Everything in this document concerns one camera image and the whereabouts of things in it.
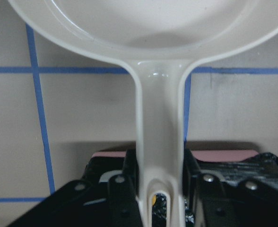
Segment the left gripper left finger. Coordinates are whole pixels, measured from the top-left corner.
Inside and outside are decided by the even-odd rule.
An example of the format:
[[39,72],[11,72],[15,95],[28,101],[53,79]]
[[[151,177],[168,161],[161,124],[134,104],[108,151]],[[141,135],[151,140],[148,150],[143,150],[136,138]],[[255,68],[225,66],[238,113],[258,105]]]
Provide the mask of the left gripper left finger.
[[141,227],[136,151],[97,152],[78,180],[65,184],[11,227]]

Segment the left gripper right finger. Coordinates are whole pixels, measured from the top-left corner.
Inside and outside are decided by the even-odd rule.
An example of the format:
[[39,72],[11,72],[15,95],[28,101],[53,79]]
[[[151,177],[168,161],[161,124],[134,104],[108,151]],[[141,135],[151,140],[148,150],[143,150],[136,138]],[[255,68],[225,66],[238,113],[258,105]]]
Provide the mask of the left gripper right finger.
[[187,149],[183,193],[196,227],[278,227],[278,157],[209,162]]

